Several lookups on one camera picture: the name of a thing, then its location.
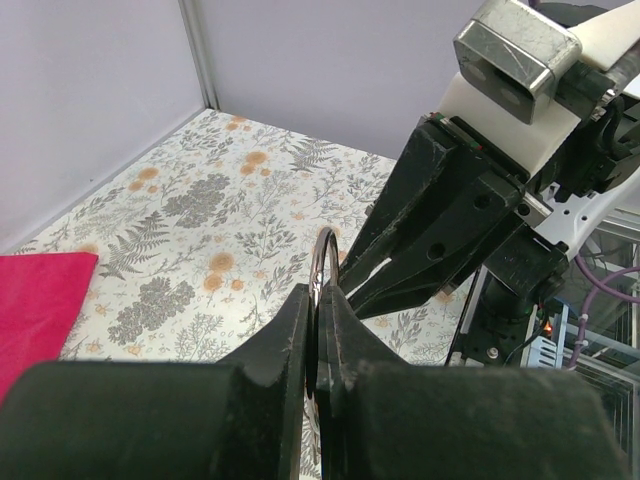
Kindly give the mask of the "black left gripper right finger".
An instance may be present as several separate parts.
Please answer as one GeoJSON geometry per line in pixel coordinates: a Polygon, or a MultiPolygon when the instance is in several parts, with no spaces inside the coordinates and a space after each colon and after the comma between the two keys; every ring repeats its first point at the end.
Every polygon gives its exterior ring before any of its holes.
{"type": "Polygon", "coordinates": [[[554,369],[416,366],[319,304],[316,399],[326,479],[626,479],[597,393],[554,369]]]}

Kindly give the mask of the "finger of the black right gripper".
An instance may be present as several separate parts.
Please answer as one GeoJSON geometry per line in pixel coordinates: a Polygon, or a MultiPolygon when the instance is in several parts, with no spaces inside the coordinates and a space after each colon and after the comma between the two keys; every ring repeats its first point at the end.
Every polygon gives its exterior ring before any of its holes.
{"type": "Polygon", "coordinates": [[[342,290],[378,295],[438,263],[450,248],[432,226],[486,167],[482,146],[437,122],[415,128],[341,264],[342,290]]]}
{"type": "Polygon", "coordinates": [[[445,286],[457,286],[512,234],[523,192],[493,172],[473,176],[458,198],[447,204],[432,229],[450,248],[432,268],[378,295],[351,292],[355,314],[366,319],[425,304],[445,286]]]}

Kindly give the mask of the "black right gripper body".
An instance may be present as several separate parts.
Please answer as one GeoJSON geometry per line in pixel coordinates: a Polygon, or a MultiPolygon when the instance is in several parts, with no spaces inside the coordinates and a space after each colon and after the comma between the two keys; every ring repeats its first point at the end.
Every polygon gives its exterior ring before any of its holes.
{"type": "Polygon", "coordinates": [[[576,254],[591,223],[611,210],[616,197],[626,196],[632,179],[639,176],[628,171],[638,166],[639,158],[608,139],[613,120],[607,113],[575,130],[545,166],[530,175],[462,119],[439,111],[430,117],[429,122],[441,124],[457,139],[482,146],[487,156],[482,173],[496,173],[523,192],[514,210],[515,230],[481,263],[516,297],[551,295],[556,277],[576,254]]]}

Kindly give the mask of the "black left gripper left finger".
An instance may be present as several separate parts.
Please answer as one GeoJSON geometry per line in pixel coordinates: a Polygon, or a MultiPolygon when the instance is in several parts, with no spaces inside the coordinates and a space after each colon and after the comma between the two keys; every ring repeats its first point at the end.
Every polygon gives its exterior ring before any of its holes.
{"type": "Polygon", "coordinates": [[[5,479],[295,479],[309,293],[214,363],[54,361],[1,406],[5,479]]]}

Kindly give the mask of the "large metal keyring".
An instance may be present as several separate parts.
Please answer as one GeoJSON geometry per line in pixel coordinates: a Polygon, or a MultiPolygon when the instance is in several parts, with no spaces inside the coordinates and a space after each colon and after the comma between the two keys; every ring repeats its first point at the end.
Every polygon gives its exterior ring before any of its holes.
{"type": "Polygon", "coordinates": [[[338,277],[335,232],[324,227],[312,251],[305,358],[305,413],[312,430],[313,458],[321,463],[324,479],[342,477],[341,432],[335,406],[339,367],[333,311],[338,277]]]}

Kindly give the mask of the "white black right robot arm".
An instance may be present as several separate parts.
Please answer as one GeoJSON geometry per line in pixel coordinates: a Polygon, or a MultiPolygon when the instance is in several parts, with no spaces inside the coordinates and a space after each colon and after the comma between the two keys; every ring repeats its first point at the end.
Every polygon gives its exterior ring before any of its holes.
{"type": "Polygon", "coordinates": [[[585,66],[530,124],[463,76],[411,133],[335,279],[369,318],[424,304],[486,266],[537,302],[596,226],[639,184],[639,135],[625,102],[591,113],[608,85],[585,66]]]}

